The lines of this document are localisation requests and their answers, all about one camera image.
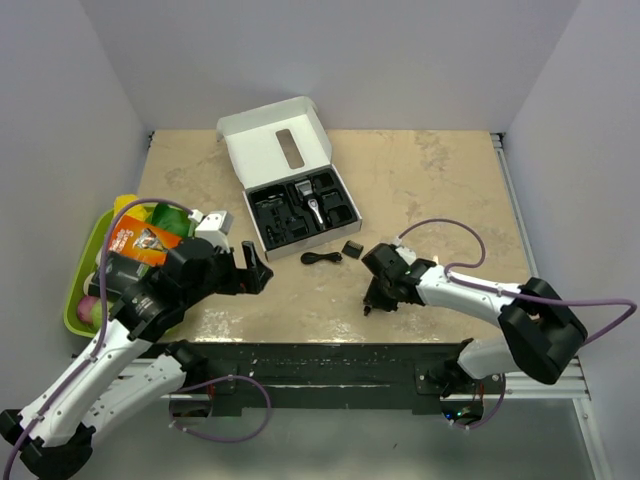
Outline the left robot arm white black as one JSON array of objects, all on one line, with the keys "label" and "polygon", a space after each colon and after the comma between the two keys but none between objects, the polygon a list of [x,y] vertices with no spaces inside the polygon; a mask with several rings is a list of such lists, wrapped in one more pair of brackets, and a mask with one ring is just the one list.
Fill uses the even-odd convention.
[{"label": "left robot arm white black", "polygon": [[1,435],[13,446],[9,458],[39,479],[69,479],[117,424],[165,394],[200,390],[207,360],[185,340],[169,344],[140,375],[112,383],[201,300],[262,292],[273,272],[252,242],[242,249],[246,265],[239,268],[232,251],[190,238],[131,284],[100,334],[53,385],[26,407],[2,411]]}]

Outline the black silver hair clipper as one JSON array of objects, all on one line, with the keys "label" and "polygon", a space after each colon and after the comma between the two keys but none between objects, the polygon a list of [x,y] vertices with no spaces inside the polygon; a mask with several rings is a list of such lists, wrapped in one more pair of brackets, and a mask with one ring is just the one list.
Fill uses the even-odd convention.
[{"label": "black silver hair clipper", "polygon": [[327,224],[323,217],[319,201],[314,193],[311,181],[304,180],[297,182],[295,184],[295,188],[302,202],[311,211],[318,228],[321,231],[324,231],[327,228]]}]

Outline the white cardboard box lid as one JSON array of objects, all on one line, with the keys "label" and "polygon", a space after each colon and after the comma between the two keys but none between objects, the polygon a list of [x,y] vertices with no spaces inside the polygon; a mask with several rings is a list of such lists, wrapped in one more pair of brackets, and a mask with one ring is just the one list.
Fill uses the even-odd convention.
[{"label": "white cardboard box lid", "polygon": [[333,147],[317,106],[305,96],[222,117],[216,130],[243,187],[245,203],[247,190],[326,167],[336,168]]}]

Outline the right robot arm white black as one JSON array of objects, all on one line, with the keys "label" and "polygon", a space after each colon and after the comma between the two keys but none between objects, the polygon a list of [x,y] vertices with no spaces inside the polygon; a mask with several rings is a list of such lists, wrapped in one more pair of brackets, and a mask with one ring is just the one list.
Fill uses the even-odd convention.
[{"label": "right robot arm white black", "polygon": [[363,300],[366,313],[393,312],[402,303],[441,307],[499,329],[491,339],[462,341],[429,368],[429,381],[446,391],[466,393],[488,376],[511,372],[553,385],[587,340],[585,326],[541,279],[523,285],[489,282],[386,243],[362,262],[372,275]]}]

